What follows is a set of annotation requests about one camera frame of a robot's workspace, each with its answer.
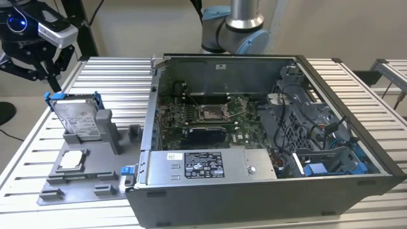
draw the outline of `cable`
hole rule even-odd
[[[285,89],[286,89],[287,87],[290,87],[290,86],[301,87],[301,88],[303,89],[303,87],[302,87],[301,85],[298,85],[298,84],[289,84],[289,85],[286,85],[286,86],[282,88],[281,92],[278,93],[278,96],[282,97],[282,101],[283,101],[283,102],[282,102],[282,106],[283,106],[283,107],[282,107],[282,114],[281,114],[281,118],[279,118],[279,122],[278,122],[278,128],[277,128],[275,133],[274,133],[273,141],[274,141],[275,147],[278,147],[279,149],[283,149],[283,148],[282,148],[283,146],[279,146],[277,139],[278,139],[279,131],[281,131],[282,127],[283,127],[283,120],[285,120],[285,116],[286,116],[286,99],[285,99],[285,95],[286,95],[289,98],[293,98],[287,93],[285,93]],[[299,109],[299,110],[301,110],[302,115],[306,117],[306,119],[307,119],[314,125],[317,125],[315,122],[311,120],[311,118],[310,118],[309,116],[305,115],[302,109]]]
[[[282,94],[287,95],[287,97],[290,97],[290,98],[293,98],[293,97],[291,97],[287,93],[285,93],[285,89],[286,89],[287,87],[293,87],[293,86],[294,86],[294,87],[299,87],[302,90],[305,90],[305,88],[303,88],[301,85],[298,85],[298,84],[294,84],[294,83],[287,84],[287,85],[283,87],[283,89],[282,89]],[[315,121],[306,115],[302,106],[299,106],[299,113],[305,116],[305,118],[307,119],[307,121],[309,121],[313,125],[317,125]]]
[[[20,8],[20,6],[19,6],[16,0],[8,0],[8,1],[11,2],[12,6],[14,6],[14,9],[19,12],[19,14],[23,16],[24,21],[26,21],[26,25],[24,25],[24,28],[23,28],[22,30],[16,31],[16,30],[14,30],[11,27],[10,27],[10,29],[11,29],[14,32],[23,32],[23,31],[26,30],[27,26],[28,26],[27,17],[26,17],[26,15],[24,15],[24,13],[20,11],[22,8]]]
[[[59,7],[58,7],[58,3],[56,3],[56,0],[54,0],[54,4],[55,4],[55,7],[56,7],[56,11],[59,14],[62,14],[62,12],[59,11]]]
[[[91,27],[91,26],[92,26],[94,20],[95,20],[96,14],[98,14],[98,11],[99,11],[99,9],[100,9],[103,3],[104,3],[104,0],[100,1],[99,5],[98,5],[98,7],[96,7],[96,10],[95,10],[95,12],[94,12],[94,14],[92,14],[92,17],[91,17],[90,22],[84,21],[84,25],[86,25],[87,27]]]
[[[385,98],[385,96],[386,96],[386,94],[387,94],[387,91],[389,91],[389,89],[390,89],[391,86],[393,86],[393,82],[390,82],[390,84],[389,84],[389,86],[387,86],[387,88],[386,88],[386,91],[385,91],[385,93],[383,93],[383,95],[382,95],[382,99]]]
[[[283,144],[282,144],[282,147],[285,147],[285,142],[286,142],[286,136],[287,136],[287,133],[289,133],[289,129],[290,127],[294,126],[294,123],[291,123],[287,127],[286,127],[286,131],[285,131],[285,136],[283,136]]]
[[[337,138],[335,141],[331,143],[329,149],[331,149],[335,146],[337,142],[339,141],[346,141],[346,140],[343,138]]]
[[[75,53],[75,56],[76,56],[76,61],[79,61],[76,50],[74,50],[74,53]]]
[[[3,132],[6,136],[8,136],[8,137],[11,137],[11,138],[14,138],[14,139],[16,139],[16,140],[19,140],[19,141],[24,142],[24,139],[18,138],[18,137],[15,137],[15,136],[10,135],[8,133],[6,133],[6,131],[4,131],[4,130],[2,130],[2,129],[0,129],[0,132]]]
[[[203,2],[202,2],[202,0],[190,0],[190,2],[192,3],[192,6],[196,10],[199,20],[203,23],[203,17],[204,17],[203,12],[202,12]]]

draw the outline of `blue cable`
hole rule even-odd
[[[354,148],[355,148],[355,154],[357,154],[358,158],[361,159],[363,157],[363,150],[357,143],[354,143]]]
[[[339,142],[339,141],[346,141],[345,139],[342,139],[342,138],[337,138],[335,139],[335,141],[331,143],[331,145],[330,145],[330,148],[329,149],[331,149],[333,148],[333,146],[335,145],[335,143],[337,142]]]

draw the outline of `hard drive label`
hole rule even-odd
[[[67,119],[74,133],[79,137],[100,135],[94,117],[71,117]]]
[[[224,177],[224,166],[220,152],[186,153],[186,178]]]

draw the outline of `metal slats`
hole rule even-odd
[[[407,93],[407,60],[378,59],[371,67]]]
[[[407,170],[406,128],[395,121],[383,105],[362,88],[355,78],[331,60],[311,60],[341,99],[387,150]],[[114,122],[120,128],[143,124],[148,101],[150,59],[91,58],[78,67],[70,85],[71,93],[99,91]],[[64,142],[63,126],[51,114],[46,117],[32,143],[24,149],[14,172],[0,190],[0,228],[140,228],[127,200],[39,206],[38,194]],[[282,219],[206,226],[206,228],[361,229],[407,227],[407,183],[383,196],[367,197],[342,216]]]

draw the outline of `black cable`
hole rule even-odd
[[[56,11],[59,14],[62,14],[62,12],[59,11],[59,7],[58,7],[58,3],[56,3],[56,0],[54,0],[54,4],[55,4],[55,7],[56,7]]]
[[[87,26],[87,27],[91,27],[91,26],[92,26],[94,21],[95,21],[95,17],[96,17],[96,14],[98,14],[98,11],[99,11],[99,9],[100,9],[103,3],[104,3],[104,0],[100,1],[99,5],[98,5],[98,7],[96,7],[96,10],[95,10],[95,12],[94,12],[94,14],[92,14],[92,17],[91,17],[90,22],[86,22],[86,26]]]
[[[287,136],[287,133],[289,133],[289,129],[290,127],[294,126],[294,123],[291,123],[287,127],[286,127],[286,131],[285,131],[285,136],[283,136],[283,144],[282,144],[282,147],[285,147],[285,143],[286,143],[286,136]]]
[[[0,132],[2,132],[2,133],[4,133],[4,135],[6,135],[6,136],[8,136],[8,137],[11,137],[11,138],[14,138],[14,139],[16,139],[16,140],[19,140],[19,141],[24,142],[24,139],[18,138],[18,137],[15,137],[15,136],[10,135],[8,133],[6,133],[6,131],[4,131],[4,130],[2,130],[2,129],[0,129]]]
[[[299,88],[302,88],[302,89],[305,90],[305,88],[303,88],[301,85],[298,85],[298,84],[289,84],[289,85],[286,85],[286,86],[282,88],[281,92],[278,93],[278,96],[282,96],[282,100],[283,100],[283,105],[282,105],[282,106],[283,106],[283,107],[282,107],[281,119],[279,119],[279,122],[278,122],[278,129],[275,130],[275,134],[274,134],[274,137],[273,137],[273,141],[274,141],[275,147],[277,147],[279,150],[285,150],[283,148],[287,147],[287,146],[279,146],[279,145],[278,145],[278,143],[277,143],[277,136],[278,136],[278,133],[279,133],[282,127],[283,127],[283,119],[285,119],[285,116],[286,116],[286,100],[285,100],[285,95],[286,95],[289,98],[291,98],[291,99],[294,100],[294,98],[291,97],[291,95],[289,95],[287,93],[285,93],[285,89],[286,89],[287,87],[290,87],[290,86],[299,87]],[[299,106],[299,112],[301,112],[301,114],[306,117],[306,119],[309,120],[309,122],[313,124],[313,128],[311,128],[311,130],[310,130],[309,133],[307,133],[307,136],[309,136],[315,128],[322,129],[322,127],[319,127],[318,124],[315,123],[315,121],[305,114],[305,112],[303,112],[303,110],[302,110],[302,106]],[[311,140],[313,140],[313,142],[315,143],[315,145],[318,146],[318,148],[321,149],[321,146],[318,145],[315,139],[311,139]]]
[[[387,94],[387,91],[389,91],[389,89],[390,89],[391,86],[393,86],[393,82],[390,82],[390,84],[389,84],[389,86],[387,86],[387,88],[386,88],[386,91],[385,91],[385,93],[383,93],[383,95],[382,95],[382,99],[385,98],[385,96],[386,96],[386,94]]]
[[[397,101],[395,105],[394,105],[394,110],[398,108],[399,104],[401,104],[401,101]]]
[[[190,0],[190,2],[192,3],[192,6],[196,10],[196,13],[199,15],[199,20],[203,23],[203,12],[202,12],[202,8],[203,8],[203,2],[200,0]]]
[[[74,50],[74,53],[75,53],[75,56],[76,56],[76,61],[79,61],[76,50]]]

